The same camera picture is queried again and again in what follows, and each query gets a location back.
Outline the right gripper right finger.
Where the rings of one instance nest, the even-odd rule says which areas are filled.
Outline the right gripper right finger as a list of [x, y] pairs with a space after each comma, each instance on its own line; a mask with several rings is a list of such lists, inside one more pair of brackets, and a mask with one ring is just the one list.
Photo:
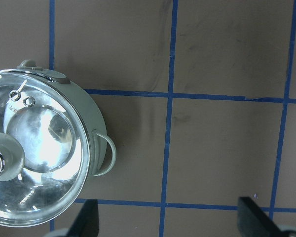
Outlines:
[[237, 228], [242, 237], [285, 236], [250, 197], [238, 198]]

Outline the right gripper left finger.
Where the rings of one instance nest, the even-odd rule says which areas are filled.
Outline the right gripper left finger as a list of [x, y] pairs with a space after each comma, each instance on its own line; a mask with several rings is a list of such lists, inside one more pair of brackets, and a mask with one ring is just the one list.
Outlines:
[[99, 212], [96, 199], [87, 200], [73, 224], [67, 237], [97, 237], [99, 234]]

